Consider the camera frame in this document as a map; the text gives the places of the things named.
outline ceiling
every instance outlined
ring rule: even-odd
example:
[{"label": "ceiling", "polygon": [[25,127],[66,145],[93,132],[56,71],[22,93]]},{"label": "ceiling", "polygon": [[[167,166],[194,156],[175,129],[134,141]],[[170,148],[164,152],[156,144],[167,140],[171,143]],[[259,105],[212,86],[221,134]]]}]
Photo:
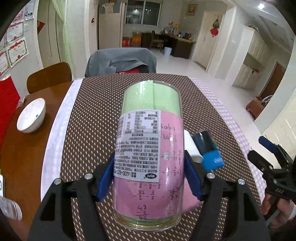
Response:
[{"label": "ceiling", "polygon": [[[268,45],[276,44],[286,52],[291,53],[295,35],[275,6],[268,3],[268,0],[233,1],[254,19],[255,26]],[[263,9],[258,8],[260,4],[264,5]]]}]

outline window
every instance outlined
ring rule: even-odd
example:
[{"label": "window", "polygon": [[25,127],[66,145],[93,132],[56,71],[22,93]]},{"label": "window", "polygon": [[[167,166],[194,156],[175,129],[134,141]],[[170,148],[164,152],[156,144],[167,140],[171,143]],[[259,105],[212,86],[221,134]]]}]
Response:
[{"label": "window", "polygon": [[128,0],[126,23],[157,26],[160,9],[160,0]]}]

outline green paper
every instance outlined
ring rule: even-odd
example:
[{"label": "green paper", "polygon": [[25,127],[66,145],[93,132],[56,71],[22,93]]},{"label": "green paper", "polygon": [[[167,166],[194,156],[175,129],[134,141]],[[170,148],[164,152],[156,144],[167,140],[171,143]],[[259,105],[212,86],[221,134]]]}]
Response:
[{"label": "green paper", "polygon": [[141,81],[124,93],[122,115],[135,110],[164,110],[181,117],[179,93],[170,86]]}]

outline ceiling light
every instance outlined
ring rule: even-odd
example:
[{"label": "ceiling light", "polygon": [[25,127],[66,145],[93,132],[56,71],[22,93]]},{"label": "ceiling light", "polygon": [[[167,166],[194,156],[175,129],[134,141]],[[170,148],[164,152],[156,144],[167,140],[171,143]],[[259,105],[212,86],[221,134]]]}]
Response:
[{"label": "ceiling light", "polygon": [[265,7],[265,6],[264,6],[264,4],[262,4],[262,3],[260,3],[259,6],[258,6],[259,9],[263,9],[264,7]]}]

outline phone number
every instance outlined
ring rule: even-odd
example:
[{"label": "phone number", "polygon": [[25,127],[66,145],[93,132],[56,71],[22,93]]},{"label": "phone number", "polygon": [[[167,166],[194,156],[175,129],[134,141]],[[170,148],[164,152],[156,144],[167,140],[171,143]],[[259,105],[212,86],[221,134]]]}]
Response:
[{"label": "phone number", "polygon": [[121,170],[114,170],[114,173],[116,173],[118,175],[127,176],[127,177],[130,175],[130,172],[121,171]]}]

